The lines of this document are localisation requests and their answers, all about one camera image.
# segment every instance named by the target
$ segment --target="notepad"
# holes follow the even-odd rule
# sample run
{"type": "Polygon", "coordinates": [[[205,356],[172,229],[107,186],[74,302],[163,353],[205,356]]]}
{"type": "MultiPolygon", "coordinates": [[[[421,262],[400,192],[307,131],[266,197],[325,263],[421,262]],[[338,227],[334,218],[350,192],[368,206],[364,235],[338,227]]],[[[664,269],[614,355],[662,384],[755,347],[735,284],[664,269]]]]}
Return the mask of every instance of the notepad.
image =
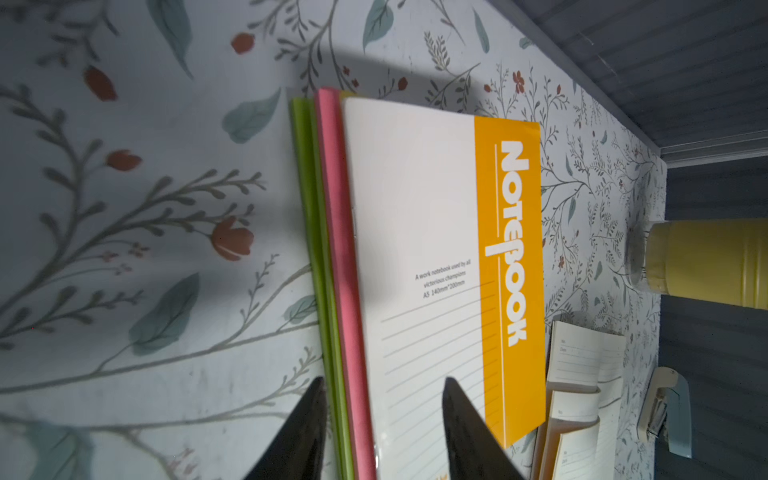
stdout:
{"type": "Polygon", "coordinates": [[[553,324],[548,419],[536,439],[532,478],[613,478],[625,346],[623,336],[553,324]]]}
{"type": "Polygon", "coordinates": [[[293,139],[299,170],[299,185],[306,225],[307,246],[317,302],[323,365],[328,385],[329,407],[336,437],[339,477],[354,480],[353,451],[349,438],[349,415],[342,367],[336,295],[326,226],[326,202],[320,164],[315,106],[305,98],[291,101],[293,139]]]}
{"type": "Polygon", "coordinates": [[[446,376],[504,448],[545,417],[539,126],[343,114],[379,478],[444,478],[446,376]]]}
{"type": "Polygon", "coordinates": [[[321,88],[317,91],[315,105],[355,477],[357,480],[376,480],[339,91],[321,88]]]}

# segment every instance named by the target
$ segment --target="white notebook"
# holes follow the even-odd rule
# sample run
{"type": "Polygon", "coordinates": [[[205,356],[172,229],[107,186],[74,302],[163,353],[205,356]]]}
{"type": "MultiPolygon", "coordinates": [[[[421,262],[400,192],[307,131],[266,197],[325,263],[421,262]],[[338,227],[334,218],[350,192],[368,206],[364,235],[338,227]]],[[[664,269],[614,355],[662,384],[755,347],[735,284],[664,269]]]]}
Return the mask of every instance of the white notebook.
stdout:
{"type": "Polygon", "coordinates": [[[380,480],[444,478],[446,376],[456,378],[504,447],[544,420],[538,125],[365,98],[347,98],[343,114],[377,472],[380,480]],[[509,142],[491,144],[482,163],[480,136],[494,125],[509,142]],[[524,161],[502,151],[510,144],[520,144],[524,161]],[[510,174],[519,174],[522,188],[515,205],[504,203],[509,192],[499,193],[502,163],[511,161],[527,169],[510,174]],[[495,176],[496,188],[483,192],[490,212],[478,207],[481,168],[495,176]],[[505,231],[510,244],[515,234],[504,208],[516,207],[524,256],[522,245],[504,247],[505,231]],[[478,232],[484,215],[495,245],[483,244],[478,232]],[[525,277],[510,281],[523,286],[527,304],[516,305],[525,318],[513,325],[502,299],[512,296],[505,254],[517,253],[525,277]],[[483,262],[492,266],[490,277],[483,262]]]}
{"type": "Polygon", "coordinates": [[[625,346],[623,336],[554,323],[548,420],[536,439],[532,478],[612,480],[625,346]]]}

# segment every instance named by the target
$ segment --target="pink notebook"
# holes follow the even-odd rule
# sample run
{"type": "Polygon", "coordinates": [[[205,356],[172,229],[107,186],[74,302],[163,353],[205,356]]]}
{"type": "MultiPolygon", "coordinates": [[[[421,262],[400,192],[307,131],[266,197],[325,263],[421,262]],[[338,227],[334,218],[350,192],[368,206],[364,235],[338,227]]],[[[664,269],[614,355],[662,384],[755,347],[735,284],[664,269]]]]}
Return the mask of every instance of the pink notebook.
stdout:
{"type": "Polygon", "coordinates": [[[349,176],[346,169],[346,145],[339,91],[321,88],[315,96],[315,105],[356,478],[376,480],[352,205],[349,199],[349,176]]]}

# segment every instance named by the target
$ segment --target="stapler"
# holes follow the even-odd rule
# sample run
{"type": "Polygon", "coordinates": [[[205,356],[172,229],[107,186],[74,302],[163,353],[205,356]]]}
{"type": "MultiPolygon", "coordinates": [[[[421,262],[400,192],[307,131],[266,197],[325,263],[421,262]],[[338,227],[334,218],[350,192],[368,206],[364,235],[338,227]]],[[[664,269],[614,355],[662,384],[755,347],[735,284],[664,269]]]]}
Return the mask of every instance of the stapler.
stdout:
{"type": "Polygon", "coordinates": [[[637,420],[637,437],[641,442],[662,438],[671,453],[693,457],[688,381],[676,370],[666,366],[654,370],[637,420]]]}

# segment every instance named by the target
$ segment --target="lined notebook cover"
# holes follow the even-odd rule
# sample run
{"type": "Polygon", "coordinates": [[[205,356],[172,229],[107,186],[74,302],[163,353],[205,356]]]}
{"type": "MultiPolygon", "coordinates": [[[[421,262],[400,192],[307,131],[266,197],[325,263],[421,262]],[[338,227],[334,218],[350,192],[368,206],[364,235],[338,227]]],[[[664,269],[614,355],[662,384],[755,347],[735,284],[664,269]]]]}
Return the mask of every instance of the lined notebook cover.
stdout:
{"type": "Polygon", "coordinates": [[[358,480],[376,480],[339,92],[321,88],[315,105],[355,472],[358,480]]]}
{"type": "Polygon", "coordinates": [[[343,112],[379,478],[443,478],[446,376],[504,448],[545,419],[539,126],[343,112]]]}

